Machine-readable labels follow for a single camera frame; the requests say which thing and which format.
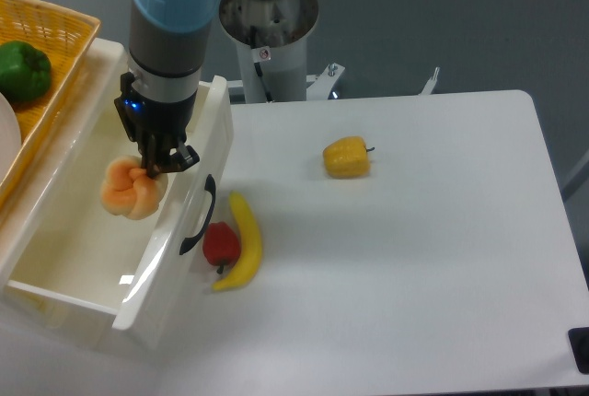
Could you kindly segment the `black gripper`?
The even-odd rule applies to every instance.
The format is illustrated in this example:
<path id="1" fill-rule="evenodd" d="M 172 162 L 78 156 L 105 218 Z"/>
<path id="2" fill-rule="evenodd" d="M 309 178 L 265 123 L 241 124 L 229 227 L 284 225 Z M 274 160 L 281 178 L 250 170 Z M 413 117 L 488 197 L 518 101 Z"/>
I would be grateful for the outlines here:
<path id="1" fill-rule="evenodd" d="M 155 179 L 196 165 L 200 157 L 186 143 L 196 96 L 173 102 L 153 100 L 133 88 L 135 80 L 131 72 L 121 75 L 121 94 L 114 105 L 129 140 L 138 145 L 145 174 Z"/>

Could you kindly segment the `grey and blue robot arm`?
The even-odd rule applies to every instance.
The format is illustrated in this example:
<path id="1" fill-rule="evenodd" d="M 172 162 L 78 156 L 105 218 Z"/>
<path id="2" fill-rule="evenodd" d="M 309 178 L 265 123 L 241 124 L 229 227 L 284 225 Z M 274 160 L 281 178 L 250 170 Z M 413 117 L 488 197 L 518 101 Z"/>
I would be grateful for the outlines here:
<path id="1" fill-rule="evenodd" d="M 214 20 L 236 46 L 247 102 L 307 97 L 318 0 L 132 0 L 129 68 L 115 105 L 150 177 L 198 162 L 186 129 Z"/>

